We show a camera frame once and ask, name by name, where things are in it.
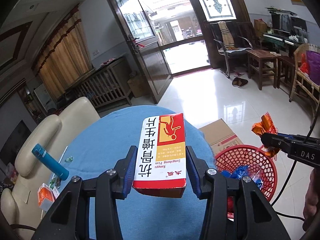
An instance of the black cable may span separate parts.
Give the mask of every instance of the black cable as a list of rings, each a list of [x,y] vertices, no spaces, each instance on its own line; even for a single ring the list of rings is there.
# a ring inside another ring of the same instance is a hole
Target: black cable
[[[314,128],[315,125],[316,125],[319,112],[320,112],[320,106],[318,106],[318,109],[317,109],[317,111],[316,111],[316,115],[315,115],[315,117],[314,117],[314,119],[313,119],[313,123],[312,123],[312,125],[310,126],[310,130],[309,130],[309,132],[308,132],[308,135],[307,135],[306,138],[304,139],[303,143],[306,143],[307,140],[309,139],[309,137],[310,137],[310,135],[311,135],[311,133],[312,133],[312,131],[313,131],[313,128]]]
[[[279,215],[279,216],[282,216],[282,217],[286,217],[286,218],[294,218],[294,219],[300,219],[304,222],[304,218],[301,218],[301,217],[296,217],[296,216],[289,216],[289,215],[285,215],[285,214],[282,214],[280,212],[277,212],[276,213]]]
[[[291,170],[290,170],[290,172],[289,172],[289,175],[288,175],[287,179],[285,180],[285,182],[284,182],[284,184],[283,184],[283,186],[282,186],[282,189],[280,190],[279,194],[277,195],[276,199],[273,201],[273,203],[271,204],[271,206],[273,206],[273,205],[277,202],[277,200],[280,198],[282,192],[283,192],[284,189],[285,189],[285,186],[287,186],[287,184],[288,184],[288,182],[289,182],[289,179],[290,179],[290,177],[291,177],[291,175],[292,175],[292,172],[293,172],[296,164],[297,164],[297,161],[294,161],[293,164],[292,164]]]
[[[317,119],[318,119],[319,112],[320,112],[320,106],[318,106],[318,109],[317,109],[317,111],[316,111],[316,115],[315,115],[315,117],[313,118],[312,125],[310,126],[310,130],[309,130],[309,132],[308,132],[308,134],[307,134],[306,138],[303,140],[303,143],[306,143],[306,142],[307,142],[307,140],[309,139],[309,137],[310,137],[310,135],[311,135],[311,133],[312,133],[312,131],[313,131],[313,129],[314,129],[314,127],[315,127],[315,125],[316,125],[316,122],[317,122]],[[290,172],[289,172],[289,174],[288,174],[287,179],[285,180],[285,182],[284,182],[284,184],[283,184],[283,186],[282,186],[282,188],[281,188],[281,190],[280,190],[279,194],[277,195],[276,199],[273,201],[273,203],[271,204],[271,206],[273,206],[273,205],[277,202],[277,200],[280,198],[280,196],[281,196],[282,192],[284,191],[285,187],[287,186],[287,184],[288,184],[288,182],[289,182],[289,179],[290,179],[290,177],[291,177],[291,175],[292,175],[292,172],[293,172],[293,170],[294,170],[294,168],[295,168],[296,164],[297,164],[297,161],[294,161],[294,162],[293,162],[293,164],[292,164],[291,170],[290,170]]]
[[[10,227],[12,229],[22,228],[22,229],[29,229],[29,230],[32,230],[32,231],[36,231],[36,228],[30,227],[30,226],[26,226],[26,225],[20,225],[20,224],[11,224]]]

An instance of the round table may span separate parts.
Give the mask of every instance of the round table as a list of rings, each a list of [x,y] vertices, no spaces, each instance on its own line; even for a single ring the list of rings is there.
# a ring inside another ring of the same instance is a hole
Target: round table
[[[99,176],[113,168],[117,160],[125,158],[131,145],[138,146],[142,121],[151,116],[174,114],[159,106],[133,106],[101,118],[68,146],[63,160],[73,156],[70,163],[61,164],[69,170],[67,180],[74,175],[82,179]],[[191,145],[198,158],[209,167],[214,166],[213,153],[203,133],[185,121],[186,145]],[[199,239],[206,200],[198,200],[189,177],[182,198],[152,197],[134,189],[125,200],[116,200],[123,239]],[[90,238],[95,239],[94,198],[90,200]]]

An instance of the shoe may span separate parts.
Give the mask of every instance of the shoe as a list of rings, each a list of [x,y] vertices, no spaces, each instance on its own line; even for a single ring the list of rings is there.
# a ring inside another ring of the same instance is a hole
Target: shoe
[[[240,79],[241,79],[241,78],[236,77],[236,78],[232,81],[232,85],[233,85],[234,87],[238,86],[238,82],[239,82]]]
[[[243,79],[243,78],[239,78],[239,81],[238,81],[238,88],[243,88],[246,84],[248,84],[248,80],[246,79]]]
[[[242,75],[243,75],[243,73],[235,72],[236,77],[241,77]]]

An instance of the curtain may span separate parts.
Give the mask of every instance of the curtain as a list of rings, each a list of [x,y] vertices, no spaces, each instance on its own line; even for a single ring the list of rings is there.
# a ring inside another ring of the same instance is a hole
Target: curtain
[[[54,100],[92,69],[77,6],[46,41],[35,69]]]

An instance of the blue candy wrapper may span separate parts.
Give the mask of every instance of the blue candy wrapper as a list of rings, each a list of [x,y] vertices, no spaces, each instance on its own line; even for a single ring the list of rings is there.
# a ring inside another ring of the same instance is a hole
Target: blue candy wrapper
[[[249,176],[255,182],[257,187],[259,189],[261,189],[262,186],[263,186],[263,181],[260,179],[260,174],[259,174],[261,169],[256,174],[250,174],[249,173],[249,168],[250,168],[249,165],[238,166],[233,171],[232,174],[230,172],[228,172],[228,171],[221,171],[221,174],[226,178],[232,178],[232,179],[241,179],[243,176]]]

